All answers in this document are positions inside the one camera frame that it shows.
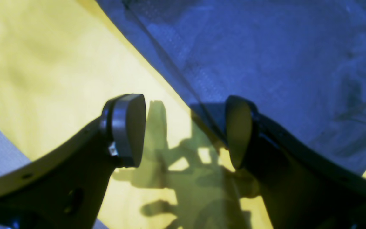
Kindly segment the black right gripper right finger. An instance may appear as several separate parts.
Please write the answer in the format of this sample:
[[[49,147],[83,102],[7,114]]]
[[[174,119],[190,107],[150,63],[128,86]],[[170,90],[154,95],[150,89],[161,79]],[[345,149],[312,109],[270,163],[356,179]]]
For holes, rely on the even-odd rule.
[[[258,182],[275,229],[366,229],[366,179],[309,149],[245,98],[225,102],[232,165]]]

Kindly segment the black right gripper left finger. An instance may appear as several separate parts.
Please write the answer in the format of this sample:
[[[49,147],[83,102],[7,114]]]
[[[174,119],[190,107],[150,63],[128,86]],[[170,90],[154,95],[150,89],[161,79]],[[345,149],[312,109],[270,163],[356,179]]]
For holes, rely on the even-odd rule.
[[[91,229],[116,168],[141,163],[142,94],[105,104],[101,116],[38,160],[0,177],[0,229]]]

